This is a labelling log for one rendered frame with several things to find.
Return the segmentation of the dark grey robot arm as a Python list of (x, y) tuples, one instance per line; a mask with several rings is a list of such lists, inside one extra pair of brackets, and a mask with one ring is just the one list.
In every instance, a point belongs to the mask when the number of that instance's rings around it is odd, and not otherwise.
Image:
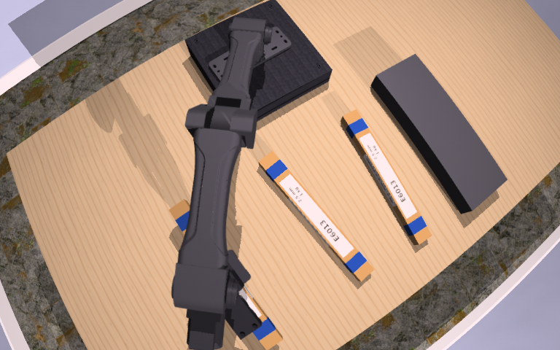
[(207, 104), (188, 109), (184, 124), (194, 136), (195, 171), (171, 296), (176, 308), (187, 309), (192, 350), (222, 348), (225, 320), (240, 340), (262, 326), (238, 294), (244, 283), (230, 271), (226, 220), (238, 154), (242, 147), (254, 149), (258, 109), (251, 109), (249, 95), (253, 68), (289, 49), (291, 41), (278, 27), (266, 26), (266, 20), (245, 17), (234, 17), (228, 39), (229, 51), (209, 62), (217, 88)]

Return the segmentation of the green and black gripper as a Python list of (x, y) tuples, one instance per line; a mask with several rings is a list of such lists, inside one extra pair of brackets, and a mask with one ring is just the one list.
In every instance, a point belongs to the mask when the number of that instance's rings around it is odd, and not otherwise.
[(227, 265), (230, 265), (230, 270), (234, 270), (244, 284), (247, 283), (248, 280), (250, 280), (251, 275), (242, 265), (233, 250), (228, 250), (227, 253), (229, 254)]

